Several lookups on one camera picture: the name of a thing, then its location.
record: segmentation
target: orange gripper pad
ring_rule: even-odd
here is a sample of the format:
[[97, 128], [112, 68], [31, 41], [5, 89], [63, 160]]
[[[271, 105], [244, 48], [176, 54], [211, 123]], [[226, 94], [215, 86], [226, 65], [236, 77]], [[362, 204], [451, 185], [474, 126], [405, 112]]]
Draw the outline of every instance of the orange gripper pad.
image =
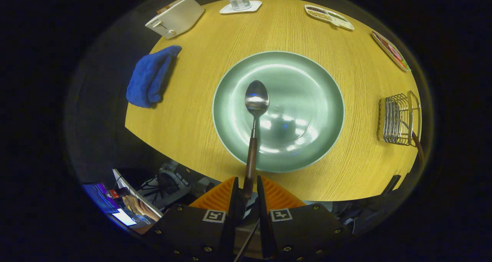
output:
[[306, 205], [302, 200], [298, 199], [276, 182], [273, 182], [264, 176], [261, 176], [261, 180], [265, 190], [267, 213], [272, 209], [296, 208]]
[[229, 204], [231, 203], [232, 186], [234, 185], [234, 178], [229, 178], [219, 185], [206, 192], [203, 196], [199, 197], [196, 201], [193, 201], [189, 206], [211, 209], [218, 211], [225, 211], [229, 213]]

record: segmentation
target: white coaster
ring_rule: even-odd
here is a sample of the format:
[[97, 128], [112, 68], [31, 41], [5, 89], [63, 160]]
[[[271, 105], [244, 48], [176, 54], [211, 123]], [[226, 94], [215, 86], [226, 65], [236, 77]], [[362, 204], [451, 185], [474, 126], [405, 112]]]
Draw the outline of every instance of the white coaster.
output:
[[259, 0], [250, 0], [249, 3], [251, 3], [251, 7], [244, 10], [234, 10], [232, 8], [232, 4], [229, 3], [224, 8], [220, 9], [220, 13], [232, 14], [232, 13], [242, 13], [242, 12], [254, 12], [258, 10], [258, 8], [261, 6], [261, 1]]

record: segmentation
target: blue towel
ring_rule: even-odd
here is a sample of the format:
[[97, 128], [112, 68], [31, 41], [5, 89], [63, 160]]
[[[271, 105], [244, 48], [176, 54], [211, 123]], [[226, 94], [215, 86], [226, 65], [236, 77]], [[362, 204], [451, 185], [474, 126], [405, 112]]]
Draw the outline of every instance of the blue towel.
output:
[[180, 53], [180, 46], [170, 46], [159, 52], [146, 55], [137, 62], [126, 88], [129, 103], [149, 108], [162, 100], [162, 83], [171, 61]]

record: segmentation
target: white tray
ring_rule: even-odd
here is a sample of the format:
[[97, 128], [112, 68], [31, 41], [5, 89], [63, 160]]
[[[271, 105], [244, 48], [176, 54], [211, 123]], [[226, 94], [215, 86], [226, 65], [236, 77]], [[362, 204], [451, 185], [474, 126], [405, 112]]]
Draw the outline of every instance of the white tray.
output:
[[[316, 11], [314, 13], [323, 14], [323, 16], [325, 16], [326, 18], [322, 18], [322, 17], [316, 16], [316, 15], [313, 15], [312, 13], [309, 13], [309, 11], [310, 11], [309, 8], [315, 8], [317, 10], [324, 11], [323, 13], [320, 13], [318, 11]], [[306, 10], [307, 14], [313, 18], [317, 18], [319, 20], [329, 22], [336, 27], [344, 27], [344, 28], [349, 29], [349, 30], [354, 30], [354, 26], [344, 16], [340, 15], [339, 13], [335, 13], [333, 11], [326, 10], [326, 9], [321, 8], [321, 7], [317, 7], [317, 6], [313, 6], [313, 5], [305, 5], [304, 9]]]
[[242, 12], [254, 12], [258, 10], [258, 8], [261, 6], [261, 1], [258, 0], [250, 0], [249, 3], [251, 3], [251, 7], [244, 10], [234, 10], [232, 8], [232, 4], [229, 3], [224, 8], [220, 9], [220, 13], [232, 14], [232, 13], [242, 13]]

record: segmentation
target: black background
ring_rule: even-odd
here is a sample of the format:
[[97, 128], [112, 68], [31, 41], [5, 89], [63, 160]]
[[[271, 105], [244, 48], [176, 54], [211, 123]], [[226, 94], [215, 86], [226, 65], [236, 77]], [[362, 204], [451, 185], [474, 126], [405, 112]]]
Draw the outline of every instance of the black background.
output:
[[[7, 164], [2, 239], [14, 260], [156, 259], [104, 217], [69, 175], [61, 119], [69, 75], [112, 20], [144, 0], [4, 0]], [[481, 260], [489, 238], [485, 17], [490, 0], [352, 0], [418, 53], [440, 106], [437, 153], [418, 188], [334, 260]]]

